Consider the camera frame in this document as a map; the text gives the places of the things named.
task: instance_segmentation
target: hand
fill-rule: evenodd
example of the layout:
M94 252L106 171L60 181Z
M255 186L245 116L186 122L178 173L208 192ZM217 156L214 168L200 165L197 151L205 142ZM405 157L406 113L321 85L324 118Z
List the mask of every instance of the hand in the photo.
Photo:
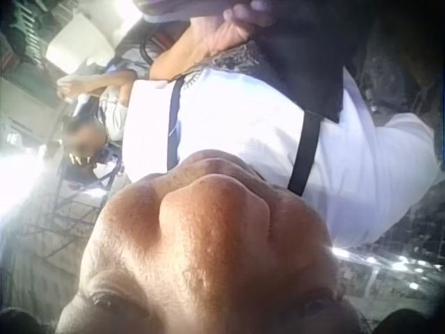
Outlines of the hand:
M84 81L72 80L59 83L57 93L61 97L68 97L70 99L77 98L80 94L88 92L86 83Z
M209 54L231 49L247 42L255 26L270 26L274 20L268 0L254 0L250 6L237 4L223 16L191 19L194 38Z

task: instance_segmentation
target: black strap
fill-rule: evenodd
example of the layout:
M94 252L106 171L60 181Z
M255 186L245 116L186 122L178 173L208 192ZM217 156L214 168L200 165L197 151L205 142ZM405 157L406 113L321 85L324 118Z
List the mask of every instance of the black strap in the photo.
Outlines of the black strap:
M307 179L314 164L320 134L321 117L305 112L297 157L293 165L292 176L287 187L294 194L301 196L305 191Z
M179 100L181 98L181 88L184 85L184 77L178 78L173 87L173 93L170 100L170 117L168 119L168 148L167 148L167 170L171 170L177 166L178 162L178 146L179 136L175 129L178 112Z

